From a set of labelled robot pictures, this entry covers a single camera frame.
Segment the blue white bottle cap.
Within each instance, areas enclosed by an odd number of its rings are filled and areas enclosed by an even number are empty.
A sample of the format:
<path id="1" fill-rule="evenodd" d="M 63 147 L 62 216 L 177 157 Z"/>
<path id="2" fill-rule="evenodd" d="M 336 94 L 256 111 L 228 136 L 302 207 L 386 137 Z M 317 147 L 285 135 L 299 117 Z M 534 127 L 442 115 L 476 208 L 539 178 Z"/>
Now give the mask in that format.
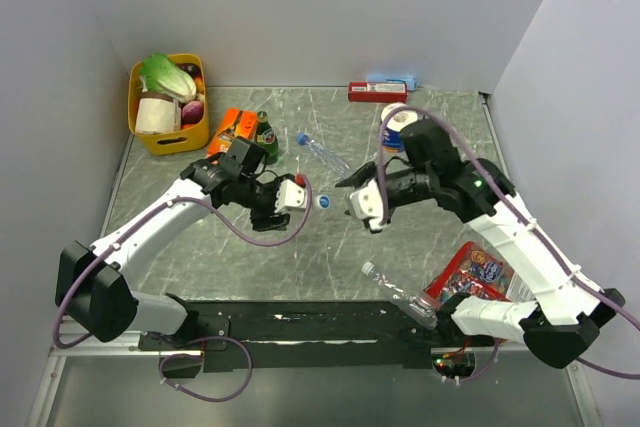
<path id="1" fill-rule="evenodd" d="M 361 268 L 361 272 L 365 276 L 372 276 L 376 273 L 376 266 L 371 262 L 365 262 Z"/>
<path id="2" fill-rule="evenodd" d="M 317 195 L 314 197 L 314 206 L 321 211 L 327 210 L 331 206 L 331 200 L 327 195 Z"/>

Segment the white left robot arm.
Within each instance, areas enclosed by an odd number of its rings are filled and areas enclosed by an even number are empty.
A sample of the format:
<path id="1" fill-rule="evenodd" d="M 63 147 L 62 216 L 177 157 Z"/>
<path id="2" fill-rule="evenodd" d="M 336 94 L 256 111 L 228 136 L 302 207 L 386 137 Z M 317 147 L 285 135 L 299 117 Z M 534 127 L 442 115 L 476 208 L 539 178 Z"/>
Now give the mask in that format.
<path id="1" fill-rule="evenodd" d="M 173 294 L 131 289 L 131 279 L 176 236 L 222 206 L 248 210 L 256 232 L 283 230 L 290 213 L 310 211 L 308 183 L 284 174 L 262 183 L 265 150 L 239 137 L 225 152 L 190 163 L 170 188 L 129 223 L 89 246 L 74 241 L 60 255 L 55 304 L 87 336 L 110 342 L 129 330 L 162 334 L 177 349 L 198 336 L 200 314 Z"/>

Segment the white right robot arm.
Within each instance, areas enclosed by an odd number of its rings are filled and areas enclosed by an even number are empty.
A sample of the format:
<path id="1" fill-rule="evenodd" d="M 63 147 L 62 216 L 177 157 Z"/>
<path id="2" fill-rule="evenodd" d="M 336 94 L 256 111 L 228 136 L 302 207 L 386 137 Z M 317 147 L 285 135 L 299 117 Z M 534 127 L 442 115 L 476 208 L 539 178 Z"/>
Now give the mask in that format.
<path id="1" fill-rule="evenodd" d="M 418 120 L 400 138 L 406 169 L 388 174 L 383 164 L 370 161 L 338 182 L 351 190 L 351 216 L 378 233 L 394 209 L 433 200 L 489 242 L 533 295 L 527 302 L 506 302 L 456 293 L 436 312 L 439 338 L 452 346 L 474 336 L 522 343 L 558 369 L 578 360 L 624 306 L 622 294 L 597 286 L 570 263 L 511 181 L 492 162 L 476 158 L 443 121 Z"/>

